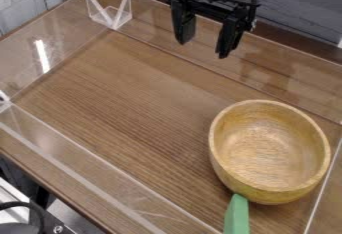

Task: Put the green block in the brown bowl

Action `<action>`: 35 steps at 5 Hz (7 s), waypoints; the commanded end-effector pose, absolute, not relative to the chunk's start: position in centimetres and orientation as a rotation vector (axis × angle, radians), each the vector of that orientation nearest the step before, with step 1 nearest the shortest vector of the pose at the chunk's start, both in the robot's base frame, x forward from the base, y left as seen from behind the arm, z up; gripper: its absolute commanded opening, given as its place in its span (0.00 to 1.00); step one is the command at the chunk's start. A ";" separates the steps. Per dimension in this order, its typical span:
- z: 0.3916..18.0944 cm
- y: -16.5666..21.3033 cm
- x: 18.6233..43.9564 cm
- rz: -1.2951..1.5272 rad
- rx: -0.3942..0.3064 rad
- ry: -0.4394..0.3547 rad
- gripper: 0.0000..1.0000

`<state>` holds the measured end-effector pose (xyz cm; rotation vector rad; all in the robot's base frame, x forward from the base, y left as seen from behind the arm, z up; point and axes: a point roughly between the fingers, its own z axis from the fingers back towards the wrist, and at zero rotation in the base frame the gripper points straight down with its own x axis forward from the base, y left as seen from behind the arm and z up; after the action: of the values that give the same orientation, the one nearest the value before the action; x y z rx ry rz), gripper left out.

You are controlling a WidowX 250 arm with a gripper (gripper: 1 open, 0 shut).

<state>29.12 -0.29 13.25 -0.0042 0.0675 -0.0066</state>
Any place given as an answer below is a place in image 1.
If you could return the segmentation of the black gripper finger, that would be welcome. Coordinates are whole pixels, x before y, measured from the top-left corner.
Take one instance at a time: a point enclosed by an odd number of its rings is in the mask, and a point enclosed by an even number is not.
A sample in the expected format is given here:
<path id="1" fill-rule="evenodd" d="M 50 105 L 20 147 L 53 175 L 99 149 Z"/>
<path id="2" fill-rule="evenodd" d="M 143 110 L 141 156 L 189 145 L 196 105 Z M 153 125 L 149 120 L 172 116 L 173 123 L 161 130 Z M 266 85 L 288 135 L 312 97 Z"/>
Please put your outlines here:
<path id="1" fill-rule="evenodd" d="M 220 59 L 236 49 L 244 29 L 246 22 L 240 17 L 231 15 L 224 19 L 215 48 Z"/>
<path id="2" fill-rule="evenodd" d="M 196 16 L 180 0 L 171 0 L 171 17 L 175 38 L 180 44 L 185 44 L 195 36 Z"/>

